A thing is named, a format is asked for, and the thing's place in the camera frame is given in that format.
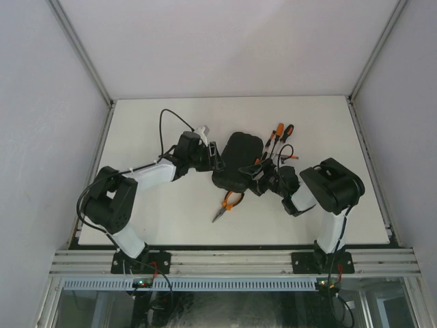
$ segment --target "black cable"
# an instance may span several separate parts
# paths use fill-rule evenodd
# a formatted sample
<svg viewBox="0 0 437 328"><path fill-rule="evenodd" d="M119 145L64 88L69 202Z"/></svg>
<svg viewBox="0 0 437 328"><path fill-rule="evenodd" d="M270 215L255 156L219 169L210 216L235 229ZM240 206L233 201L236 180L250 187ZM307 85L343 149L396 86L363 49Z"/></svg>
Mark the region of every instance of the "black cable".
<svg viewBox="0 0 437 328"><path fill-rule="evenodd" d="M352 310L350 309L350 306L346 303L346 301L340 295L337 295L337 298L339 299L340 302L342 302L343 306L348 309L349 314L350 314L350 319L352 320L352 323L350 324L350 326L343 325L343 327L354 328L355 327L355 318L354 318L354 314L352 313Z"/></svg>
<svg viewBox="0 0 437 328"><path fill-rule="evenodd" d="M334 267L334 262L335 262L335 254L336 254L337 251L338 251L338 248L339 248L339 246L340 246L340 241L341 241L341 239L343 238L343 235L344 235L344 233L345 233L345 230L346 230L346 223L347 223L347 221L348 221L348 215L349 215L350 211L352 210L352 208L353 208L353 206L349 206L349 208L347 209L347 211L346 211L346 213L345 213L345 215L344 215L344 218L343 218L343 226L341 227L341 234L340 234L339 240L337 241L337 244L335 245L335 249L334 249L334 253L333 253L333 260L332 260L332 262L331 262L331 264L330 264L329 273L328 273L328 292L327 292L327 293L328 293L328 302L329 302L329 306L330 306L331 312L333 313L333 316L334 316L335 320L336 320L338 323L341 323L342 325L343 325L343 321L344 321L344 313L343 313L343 316L342 316L342 319L341 319L341 320L339 320L339 319L337 318L337 315L335 314L335 309L334 309L334 305L333 305L333 299L332 299L331 296L330 296L330 277L331 277L331 275L332 275L332 273L333 273L333 267ZM350 316L351 316L351 318L352 318L352 325L351 325L351 326L345 326L345 325L343 325L343 327L345 327L345 328L354 328L354 326L355 326L354 315L353 315L353 313L352 313L352 311L351 311L349 305L346 304L346 306L347 306L347 308L349 309L349 313L350 313Z"/></svg>
<svg viewBox="0 0 437 328"><path fill-rule="evenodd" d="M149 164L146 164L146 165L142 165L142 166L140 166L140 167L136 167L136 168L134 168L134 169L132 169L132 170L126 170L126 171L123 171L123 172L117 172L117 173L111 174L111 175L109 175L109 176L106 176L106 177L104 177L104 178L101 178L101 179L99 179L99 180L97 180L97 181L92 182L88 187L86 187L86 188L82 191L82 194L79 196L79 198L78 198L78 200L77 200L77 203L76 203L76 214L77 214L78 219L81 220L83 224L85 224L86 226L89 226L90 228L93 228L93 229L95 229L95 230L98 230L98 231L100 231L100 232L103 232L104 234L107 234L107 231L106 231L106 230L103 230L102 228L99 228L99 227L96 226L96 225L93 225L93 224L90 224L90 223L86 222L85 218L82 216L82 214L81 214L81 202L82 202L82 199L85 197L85 194L86 194L86 193L87 193L87 192L88 192L88 191L89 191L93 186L95 186L95 185L98 184L99 182L102 182L103 180L108 180L108 179L113 178L113 177L116 177L116 176L118 176L118 175L127 174L127 173L130 173L130 172L135 172L135 171L138 171L138 170L140 170L140 169L145 169L145 168L147 168L147 167L151 167L151 166L153 166L153 165L156 165L157 163L161 162L161 160L163 159L164 155L170 153L170 152L175 148L175 146L171 146L170 149L169 149L168 151L164 152L163 129L162 129L162 127L163 127L163 113L166 112L166 111L168 111L169 113L172 113L174 116L176 116L176 117L179 118L181 121L183 121L183 123L185 123L185 125L187 125L187 127L189 127L189 128L191 129L191 131L194 131L194 129L192 128L192 126L191 126L190 124L188 124L188 123L187 123L183 118L181 118L181 117L180 117L178 114L176 114L174 111L171 111L170 109L163 109L163 110L160 112L160 114L159 114L159 139L160 139L160 144L161 144L161 155L159 156L159 159L158 159L156 162L149 163Z"/></svg>
<svg viewBox="0 0 437 328"><path fill-rule="evenodd" d="M140 169L145 169L145 168L147 168L147 167L151 167L151 166L153 166L153 165L156 165L156 163L155 163L155 162L153 162L153 163L149 163L149 164L146 164L146 165L143 165L143 166L140 166L140 167L136 167L136 168L134 168L134 169L132 169L132 170L126 170L126 171L122 171L122 172L115 172L115 173L113 173L113 174L109 174L108 176L105 176L104 178L101 178L101 179L98 179L98 180L92 182L88 187L86 187L86 188L82 191L81 195L80 195L79 198L77 199L77 203L76 203L76 214L77 214L77 217L79 218L79 220L81 220L82 223L85 224L86 226L89 226L90 228L96 229L96 230L98 230L98 231L103 232L104 234L107 234L107 231L106 231L106 230L103 230L102 228L99 228L98 226L96 226L96 225L94 225L94 224L90 224L90 223L86 222L85 218L82 216L82 213L81 213L81 203L82 203L82 199L85 197L85 194L86 194L86 193L87 193L87 192L88 192L92 187L94 187L96 184L102 182L103 180L108 180L108 179L110 179L110 178L114 178L114 177L116 177L116 176L121 176L122 174L127 174L127 173L130 173L130 172L135 172L135 171L138 171L138 170L140 170Z"/></svg>
<svg viewBox="0 0 437 328"><path fill-rule="evenodd" d="M157 163L161 161L161 159L164 157L164 141L163 141L163 113L168 111L169 113L172 113L174 116L176 116L178 119L183 121L187 127L191 129L191 132L194 131L193 127L188 124L183 118L181 118L178 114L176 114L174 111L171 111L170 109L163 109L159 114L159 141L161 143L161 156L159 157Z"/></svg>
<svg viewBox="0 0 437 328"><path fill-rule="evenodd" d="M286 143L284 146L282 146L281 150L278 153L278 161L277 161L277 167L278 167L278 175L279 175L279 179L281 180L282 184L284 185L284 187L288 190L288 192L291 193L290 189L288 188L288 186L285 184L284 180L282 179L282 175L281 172L279 171L279 161L281 160L281 155L282 155L282 151L284 150L284 148L286 147L290 147L292 149L292 154L290 156L293 156L294 154L294 147L292 145L290 145L289 143Z"/></svg>
<svg viewBox="0 0 437 328"><path fill-rule="evenodd" d="M155 271L158 271L158 273L164 277L165 281L166 281L167 284L169 285L170 297L171 297L171 308L173 309L173 306L174 306L174 301L173 301L173 288L171 287L171 282L170 282L169 278L167 278L167 276L165 275L165 273L163 273L161 270L157 269L156 267L154 267L154 266L152 266L152 265L150 265L150 264L142 263L142 262L140 262L140 261L138 261L138 260L135 260L134 258L131 258L130 260L132 260L133 262L137 262L137 263L139 263L139 264L142 264L142 265L144 265L144 266L147 267L147 268L150 268L150 269L153 269L153 270L155 270Z"/></svg>

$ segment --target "orange-handled pliers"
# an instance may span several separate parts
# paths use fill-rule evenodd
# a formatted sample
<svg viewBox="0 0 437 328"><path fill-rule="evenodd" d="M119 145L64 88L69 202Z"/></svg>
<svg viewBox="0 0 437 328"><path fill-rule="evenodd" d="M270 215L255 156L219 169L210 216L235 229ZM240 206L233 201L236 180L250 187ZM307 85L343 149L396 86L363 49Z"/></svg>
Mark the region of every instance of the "orange-handled pliers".
<svg viewBox="0 0 437 328"><path fill-rule="evenodd" d="M220 210L218 210L216 216L215 216L214 219L212 220L213 223L214 223L215 221L217 221L217 219L218 219L219 217L221 217L223 214L225 214L225 212L226 212L227 210L231 210L234 206L239 205L239 203L241 203L241 201L243 200L243 198L244 198L244 193L242 193L242 194L240 195L240 198L238 198L234 203L228 204L228 203L227 203L227 200L228 200L229 197L232 195L232 193L234 193L234 192L233 192L233 191L228 191L228 192L226 193L225 199L224 199L224 200L222 201L222 203L221 203L221 206L222 206L222 207L220 208Z"/></svg>

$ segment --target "metal extrusion bar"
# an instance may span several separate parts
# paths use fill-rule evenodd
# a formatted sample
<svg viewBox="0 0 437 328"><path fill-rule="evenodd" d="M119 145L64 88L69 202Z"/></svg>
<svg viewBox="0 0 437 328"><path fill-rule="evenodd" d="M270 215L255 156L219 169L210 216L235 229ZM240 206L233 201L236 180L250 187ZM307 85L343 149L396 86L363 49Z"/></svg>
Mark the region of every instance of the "metal extrusion bar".
<svg viewBox="0 0 437 328"><path fill-rule="evenodd" d="M405 277L404 286L407 300L409 300L410 307L414 313L416 324L418 328L435 328L436 318L433 309L434 302L430 299L425 299L423 280L421 277Z"/></svg>
<svg viewBox="0 0 437 328"><path fill-rule="evenodd" d="M62 30L67 36L67 39L70 41L74 51L79 56L80 61L82 62L83 66L85 67L92 81L96 85L100 94L102 95L103 100L108 106L111 106L111 97L109 96L109 93L107 92L107 89L104 86L102 79L97 73L96 68L94 67L91 59L89 58L89 55L87 54L85 47L81 42L81 39L79 38L72 23L68 19L68 16L65 10L63 9L62 5L59 3L58 0L46 0L46 1L50 6L50 8L52 9L54 15L56 16L56 19L58 20L59 24L61 25Z"/></svg>
<svg viewBox="0 0 437 328"><path fill-rule="evenodd" d="M389 208L387 207L384 193L382 192L382 188L378 180L378 175L376 173L376 167L375 164L373 163L373 159L371 157L369 148L367 147L367 141L366 141L367 138L364 134L363 129L361 128L361 123L358 114L355 110L354 105L349 100L348 100L348 106L349 106L350 116L352 118L352 122L355 127L356 135L360 143L361 151L363 152L364 155L367 171L369 172L373 189L375 191L376 200L378 201L378 206L380 207L382 219L384 220L385 224L389 224L392 227L399 245L404 246L402 240L400 239L399 228L397 227L395 220L391 218Z"/></svg>
<svg viewBox="0 0 437 328"><path fill-rule="evenodd" d="M350 95L352 101L354 101L356 96L358 95L361 86L364 83L364 80L366 79L371 67L373 66L373 63L375 62L376 58L380 54L382 47L384 46L385 42L389 38L393 28L396 25L397 20L401 16L401 13L404 11L404 8L407 5L408 1L409 0L399 0L397 2L395 9L392 11L389 21L387 22L384 29L382 30L382 33L378 41L376 42L376 45L374 46L372 52L370 53L369 59L367 60L363 70L360 73L360 76L358 77L358 80L355 83L354 89L352 89L352 93Z"/></svg>
<svg viewBox="0 0 437 328"><path fill-rule="evenodd" d="M418 277L411 249L349 249L356 272L344 277ZM293 274L294 251L170 251L168 277L320 277ZM58 251L51 277L123 277L112 275L114 251Z"/></svg>
<svg viewBox="0 0 437 328"><path fill-rule="evenodd" d="M59 298L62 293L62 287L64 286L64 278L55 277L49 279L50 286L48 288L47 294L42 299L42 311L37 320L36 327L38 328L53 327L53 323L55 322L57 313L57 304L59 303Z"/></svg>
<svg viewBox="0 0 437 328"><path fill-rule="evenodd" d="M367 302L366 294L361 290L358 292L358 295L360 297L361 309L363 311L363 318L366 324L365 326L366 328L374 328L375 326L371 318L371 312L369 308L369 303Z"/></svg>

